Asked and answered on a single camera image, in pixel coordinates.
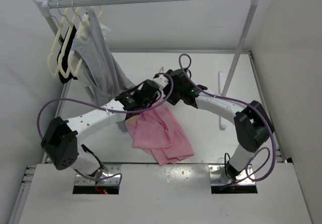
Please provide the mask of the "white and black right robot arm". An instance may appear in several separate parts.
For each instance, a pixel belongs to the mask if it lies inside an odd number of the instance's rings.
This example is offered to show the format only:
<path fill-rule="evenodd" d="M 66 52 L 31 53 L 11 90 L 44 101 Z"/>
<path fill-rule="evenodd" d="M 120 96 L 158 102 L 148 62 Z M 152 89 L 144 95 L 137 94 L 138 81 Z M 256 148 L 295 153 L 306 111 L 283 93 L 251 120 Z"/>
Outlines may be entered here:
<path fill-rule="evenodd" d="M 168 70 L 166 76 L 157 77 L 167 101 L 186 105 L 218 115 L 235 126 L 238 146 L 225 164 L 228 178 L 237 176 L 248 167 L 260 147 L 272 137 L 274 127 L 261 103 L 245 103 L 210 92 L 206 86 L 195 85 L 185 75 L 185 69 Z"/>

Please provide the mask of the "pink t shirt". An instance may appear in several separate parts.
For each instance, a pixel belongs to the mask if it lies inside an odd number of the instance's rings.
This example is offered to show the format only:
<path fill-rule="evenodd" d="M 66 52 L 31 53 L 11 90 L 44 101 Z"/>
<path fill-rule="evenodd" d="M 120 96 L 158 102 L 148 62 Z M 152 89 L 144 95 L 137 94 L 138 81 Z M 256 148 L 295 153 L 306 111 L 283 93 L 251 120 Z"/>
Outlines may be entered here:
<path fill-rule="evenodd" d="M 152 155 L 160 166 L 195 154 L 183 128 L 164 104 L 127 119 L 125 125 L 133 139 L 132 147 Z"/>

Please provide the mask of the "beige plastic hanger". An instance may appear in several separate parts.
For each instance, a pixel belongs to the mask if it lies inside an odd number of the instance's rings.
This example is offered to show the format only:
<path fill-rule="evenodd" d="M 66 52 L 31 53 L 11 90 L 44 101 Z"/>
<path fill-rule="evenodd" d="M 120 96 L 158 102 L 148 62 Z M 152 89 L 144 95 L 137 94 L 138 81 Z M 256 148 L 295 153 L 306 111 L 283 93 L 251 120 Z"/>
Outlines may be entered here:
<path fill-rule="evenodd" d="M 165 72 L 165 68 L 162 66 L 160 69 L 159 69 L 159 72 L 158 73 L 164 73 Z"/>

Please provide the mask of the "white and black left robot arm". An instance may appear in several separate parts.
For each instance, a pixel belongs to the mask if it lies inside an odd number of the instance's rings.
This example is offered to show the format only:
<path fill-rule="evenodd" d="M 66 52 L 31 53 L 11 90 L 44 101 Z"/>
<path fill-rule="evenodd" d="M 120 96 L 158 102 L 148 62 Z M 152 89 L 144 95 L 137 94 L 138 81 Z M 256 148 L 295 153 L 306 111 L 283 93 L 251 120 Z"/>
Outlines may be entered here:
<path fill-rule="evenodd" d="M 78 117 L 51 120 L 41 141 L 41 147 L 57 170 L 74 169 L 80 176 L 95 182 L 109 179 L 104 165 L 83 141 L 103 128 L 124 121 L 161 105 L 158 97 L 167 100 L 174 88 L 168 76 L 157 75 L 123 92 L 107 104 Z"/>

